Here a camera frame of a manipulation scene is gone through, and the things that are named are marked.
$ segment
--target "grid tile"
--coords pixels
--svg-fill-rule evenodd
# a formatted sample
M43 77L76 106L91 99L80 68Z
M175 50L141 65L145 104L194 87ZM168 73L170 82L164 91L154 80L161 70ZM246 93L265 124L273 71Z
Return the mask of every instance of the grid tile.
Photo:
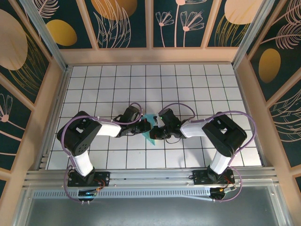
M231 65L118 65L74 67L57 130L78 111L111 119L123 114L130 102L138 102L148 114L158 113L168 104L190 106L198 119L219 111L246 112ZM170 107L181 120L191 111ZM252 137L246 117L232 114L233 120ZM89 147L96 169L155 169L208 166L216 152L206 137L156 140L153 145L143 135L113 138L96 136ZM55 138L48 160L49 169L65 169L68 158ZM233 166L261 165L255 142L237 155Z

